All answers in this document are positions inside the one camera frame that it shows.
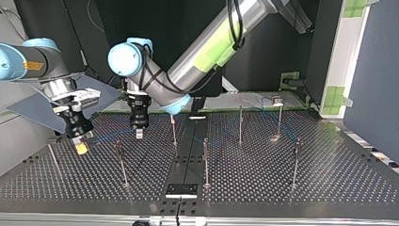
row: black cable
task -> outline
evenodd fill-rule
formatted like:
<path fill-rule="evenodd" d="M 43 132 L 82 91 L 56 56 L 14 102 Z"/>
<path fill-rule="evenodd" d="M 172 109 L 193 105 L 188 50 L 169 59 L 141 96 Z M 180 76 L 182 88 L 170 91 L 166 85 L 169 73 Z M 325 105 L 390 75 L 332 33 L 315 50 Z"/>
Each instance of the black cable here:
<path fill-rule="evenodd" d="M 306 86 L 305 81 L 302 79 L 303 87 L 305 88 L 306 92 L 308 92 L 308 95 L 311 97 L 311 100 L 313 100 L 314 104 L 316 105 L 317 109 L 320 111 L 320 106 L 316 103 L 316 100 L 311 96 L 311 93 L 308 90 L 308 87 Z"/>
<path fill-rule="evenodd" d="M 243 47 L 244 40 L 243 40 L 243 34 L 244 34 L 244 22 L 243 22 L 243 15 L 241 15 L 241 10 L 240 10 L 240 4 L 238 3 L 238 0 L 233 0 L 234 5 L 235 5 L 235 11 L 238 16 L 238 24 L 239 24 L 239 31 L 238 31 L 238 44 L 239 48 Z"/>
<path fill-rule="evenodd" d="M 244 34 L 244 22 L 243 22 L 243 16 L 241 14 L 240 11 L 240 6 L 238 3 L 238 0 L 226 0 L 226 4 L 227 4 L 227 9 L 228 9 L 228 17 L 229 17 L 229 24 L 230 24 L 230 29 L 231 29 L 231 35 L 232 35 L 232 39 L 234 40 L 234 46 L 232 47 L 235 51 L 237 51 L 239 48 L 241 48 L 244 45 L 244 39 L 243 39 L 243 34 Z M 238 17 L 238 24 L 239 24 L 239 31 L 238 31 L 238 37 L 237 34 L 235 32 L 234 29 L 234 22 L 232 19 L 232 5 L 234 4 L 235 6 L 235 11 L 237 13 L 237 17 Z M 209 75 L 209 78 L 203 82 L 203 84 L 201 86 L 199 86 L 199 88 L 197 89 L 193 89 L 190 91 L 184 91 L 182 89 L 180 89 L 179 87 L 176 86 L 176 84 L 174 84 L 174 82 L 170 79 L 168 72 L 165 72 L 165 77 L 167 79 L 167 81 L 169 82 L 169 84 L 171 85 L 171 87 L 165 85 L 164 83 L 162 83 L 161 81 L 159 81 L 159 79 L 157 78 L 157 76 L 160 74 L 159 72 L 157 72 L 156 74 L 153 74 L 152 70 L 150 69 L 150 67 L 148 66 L 148 62 L 147 62 L 147 51 L 146 51 L 146 47 L 148 47 L 148 49 L 151 49 L 150 46 L 141 46 L 142 48 L 144 48 L 142 50 L 142 61 L 143 61 L 143 70 L 141 71 L 141 75 L 140 75 L 140 80 L 138 82 L 138 87 L 140 90 L 145 91 L 153 81 L 157 82 L 161 87 L 163 87 L 166 90 L 169 90 L 171 92 L 177 93 L 177 94 L 192 94 L 195 93 L 201 89 L 203 89 L 210 81 L 211 79 L 214 77 L 214 75 L 216 74 L 216 69 L 214 69 L 213 73 L 211 75 Z M 149 80 L 147 82 L 147 84 L 143 87 L 143 82 L 144 82 L 144 76 L 145 76 L 145 70 L 147 70 L 150 74 L 150 76 L 152 77 L 151 80 Z"/>
<path fill-rule="evenodd" d="M 227 15 L 229 17 L 231 36 L 232 40 L 234 41 L 234 46 L 232 48 L 236 51 L 238 50 L 238 38 L 237 34 L 235 33 L 234 21 L 232 19 L 232 0 L 226 0 L 226 5 L 227 5 Z"/>
<path fill-rule="evenodd" d="M 71 26 L 72 26 L 72 29 L 73 29 L 73 33 L 74 33 L 74 35 L 75 35 L 75 37 L 76 37 L 77 43 L 79 44 L 79 48 L 80 48 L 80 50 L 82 51 L 82 53 L 83 53 L 83 55 L 84 55 L 84 58 L 85 58 L 85 60 L 86 60 L 86 63 L 87 63 L 87 66 L 86 66 L 84 72 L 85 72 L 88 68 L 90 68 L 90 69 L 97 75 L 97 80 L 100 80 L 100 81 L 103 82 L 103 79 L 100 78 L 100 75 L 98 75 L 98 74 L 93 70 L 93 68 L 91 68 L 91 67 L 89 66 L 89 64 L 88 64 L 88 59 L 87 59 L 87 55 L 85 54 L 85 51 L 83 50 L 82 42 L 79 40 L 79 36 L 77 35 L 77 30 L 76 30 L 76 27 L 75 27 L 74 24 L 73 24 L 70 11 L 68 10 L 68 7 L 67 7 L 67 3 L 65 2 L 65 0 L 63 0 L 62 3 L 63 3 L 63 5 L 64 5 L 64 8 L 65 8 L 66 11 L 67 11 L 67 15 L 68 15 L 68 18 L 70 19 Z"/>

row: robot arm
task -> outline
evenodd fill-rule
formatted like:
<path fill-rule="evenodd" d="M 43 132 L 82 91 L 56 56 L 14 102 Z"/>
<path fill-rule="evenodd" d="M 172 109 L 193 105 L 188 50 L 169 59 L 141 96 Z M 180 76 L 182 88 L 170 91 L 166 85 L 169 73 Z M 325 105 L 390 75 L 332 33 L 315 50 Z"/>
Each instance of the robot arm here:
<path fill-rule="evenodd" d="M 148 93 L 167 113 L 175 115 L 189 102 L 190 90 L 209 71 L 222 67 L 234 55 L 234 37 L 243 38 L 266 15 L 275 12 L 271 0 L 239 0 L 235 10 L 227 5 L 167 73 L 152 60 L 151 48 L 146 47 L 152 44 L 144 39 L 128 39 L 114 46 L 108 62 L 114 73 L 128 78 L 128 87 L 138 86 L 138 91 Z"/>
<path fill-rule="evenodd" d="M 17 80 L 41 84 L 54 112 L 66 123 L 65 134 L 72 138 L 79 154 L 86 153 L 84 140 L 93 125 L 82 110 L 96 105 L 101 93 L 95 89 L 77 89 L 52 40 L 27 40 L 22 46 L 0 43 L 0 81 Z"/>

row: vertical rod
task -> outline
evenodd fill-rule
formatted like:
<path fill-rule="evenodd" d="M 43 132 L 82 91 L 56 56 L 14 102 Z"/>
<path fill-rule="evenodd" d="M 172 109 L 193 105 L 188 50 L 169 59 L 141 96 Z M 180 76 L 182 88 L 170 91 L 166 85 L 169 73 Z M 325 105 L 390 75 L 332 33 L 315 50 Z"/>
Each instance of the vertical rod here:
<path fill-rule="evenodd" d="M 239 138 L 240 144 L 243 143 L 242 133 L 243 133 L 243 107 L 240 105 L 240 138 Z"/>
<path fill-rule="evenodd" d="M 172 123 L 172 130 L 173 130 L 173 144 L 177 145 L 176 140 L 176 127 L 175 127 L 175 120 L 173 119 L 173 115 L 170 115 L 170 122 Z"/>
<path fill-rule="evenodd" d="M 277 130 L 277 136 L 279 137 L 279 131 L 280 131 L 280 128 L 281 128 L 281 120 L 282 120 L 282 105 L 279 107 L 279 128 L 278 128 L 278 130 Z"/>
<path fill-rule="evenodd" d="M 61 169 L 58 165 L 58 161 L 56 160 L 56 155 L 54 154 L 54 151 L 53 151 L 53 147 L 51 146 L 51 144 L 47 144 L 47 146 L 50 149 L 50 153 L 51 153 L 51 156 L 53 157 L 54 163 L 56 164 L 56 168 L 58 169 L 59 174 L 62 176 Z"/>
<path fill-rule="evenodd" d="M 282 120 L 282 105 L 279 106 L 279 128 L 281 127 L 281 120 Z"/>
<path fill-rule="evenodd" d="M 301 155 L 302 155 L 302 143 L 301 143 L 300 138 L 298 137 L 296 139 L 296 143 L 295 143 L 295 167 L 294 167 L 293 187 L 291 189 L 292 191 L 294 191 L 294 189 L 295 189 L 298 163 L 299 163 L 299 158 L 301 157 Z"/>
<path fill-rule="evenodd" d="M 126 169 L 124 167 L 122 158 L 120 159 L 120 165 L 122 167 L 122 172 L 123 172 L 123 178 L 124 178 L 124 181 L 125 181 L 125 186 L 129 186 L 129 182 L 127 181 L 127 176 L 126 176 Z"/>
<path fill-rule="evenodd" d="M 205 158 L 205 187 L 209 187 L 209 172 L 208 172 L 208 138 L 203 140 L 203 154 Z"/>

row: white wall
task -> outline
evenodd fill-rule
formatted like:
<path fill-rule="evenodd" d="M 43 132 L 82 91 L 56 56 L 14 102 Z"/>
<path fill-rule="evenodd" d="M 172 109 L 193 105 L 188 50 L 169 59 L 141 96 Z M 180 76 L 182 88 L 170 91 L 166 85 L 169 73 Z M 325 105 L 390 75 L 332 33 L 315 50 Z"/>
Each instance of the white wall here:
<path fill-rule="evenodd" d="M 12 0 L 0 0 L 0 6 L 15 9 Z M 24 34 L 17 17 L 8 14 L 11 21 Z M 0 14 L 0 42 L 21 44 L 23 41 L 4 15 Z M 7 113 L 7 106 L 16 103 L 35 91 L 27 84 L 0 82 L 0 175 L 21 163 L 29 155 L 46 144 L 46 139 L 54 132 L 23 117 Z"/>
<path fill-rule="evenodd" d="M 344 87 L 343 96 L 346 98 L 349 96 L 369 9 L 370 7 L 367 7 L 364 10 L 362 17 L 344 18 L 341 15 L 327 72 L 320 112 L 323 112 L 327 87 Z M 324 115 L 321 113 L 321 116 L 323 118 L 343 119 L 345 110 L 346 106 L 342 106 L 339 115 Z"/>

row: light blue robot joint cap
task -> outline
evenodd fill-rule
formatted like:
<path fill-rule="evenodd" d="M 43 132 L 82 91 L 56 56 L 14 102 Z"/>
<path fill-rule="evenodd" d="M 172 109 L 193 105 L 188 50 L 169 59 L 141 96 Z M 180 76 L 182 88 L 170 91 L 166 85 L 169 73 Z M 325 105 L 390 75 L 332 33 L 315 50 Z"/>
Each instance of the light blue robot joint cap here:
<path fill-rule="evenodd" d="M 182 97 L 182 99 L 180 99 L 179 101 L 176 101 L 175 103 L 172 103 L 170 105 L 162 106 L 162 108 L 165 109 L 165 111 L 170 115 L 177 115 L 182 111 L 182 109 L 188 104 L 189 101 L 190 95 L 185 94 L 185 96 Z"/>
<path fill-rule="evenodd" d="M 24 41 L 23 46 L 25 46 L 25 47 L 47 47 L 47 48 L 52 48 L 52 49 L 59 51 L 58 46 L 56 46 L 56 43 L 53 40 L 45 39 L 45 38 L 26 40 L 26 41 Z"/>
<path fill-rule="evenodd" d="M 14 81 L 27 74 L 26 58 L 11 45 L 0 43 L 0 81 Z"/>
<path fill-rule="evenodd" d="M 143 66 L 142 55 L 137 46 L 131 43 L 118 44 L 109 51 L 108 64 L 119 76 L 133 76 Z"/>

